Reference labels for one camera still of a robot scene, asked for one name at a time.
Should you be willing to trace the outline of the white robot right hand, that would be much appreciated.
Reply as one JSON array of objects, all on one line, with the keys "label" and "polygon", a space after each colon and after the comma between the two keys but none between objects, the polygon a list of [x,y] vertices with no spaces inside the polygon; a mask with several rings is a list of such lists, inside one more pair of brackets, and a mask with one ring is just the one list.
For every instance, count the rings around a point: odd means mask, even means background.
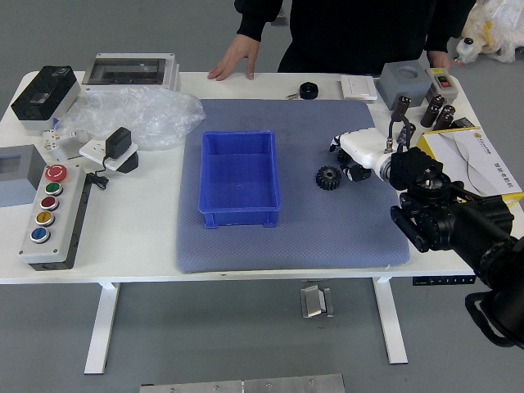
[{"label": "white robot right hand", "polygon": [[333,138],[330,152],[339,147],[347,159],[340,163],[342,173],[352,182],[365,180],[375,173],[389,181],[392,146],[376,128],[343,133]]}]

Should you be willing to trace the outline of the person's right hand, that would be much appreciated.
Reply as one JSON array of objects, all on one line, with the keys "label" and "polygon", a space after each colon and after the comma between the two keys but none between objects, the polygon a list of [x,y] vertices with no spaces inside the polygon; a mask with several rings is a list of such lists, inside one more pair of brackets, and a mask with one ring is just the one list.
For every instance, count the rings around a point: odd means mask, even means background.
[{"label": "person's right hand", "polygon": [[243,34],[238,34],[232,41],[223,59],[209,71],[207,79],[223,81],[233,73],[240,60],[246,60],[246,77],[249,80],[253,80],[259,50],[259,41]]}]

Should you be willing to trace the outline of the person's left hand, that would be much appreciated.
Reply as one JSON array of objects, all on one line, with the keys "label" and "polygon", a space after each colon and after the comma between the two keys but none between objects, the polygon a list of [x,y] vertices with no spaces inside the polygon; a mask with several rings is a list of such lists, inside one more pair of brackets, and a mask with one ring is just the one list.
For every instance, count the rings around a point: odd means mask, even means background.
[{"label": "person's left hand", "polygon": [[431,68],[443,68],[450,70],[451,61],[448,52],[426,51],[429,66]]}]

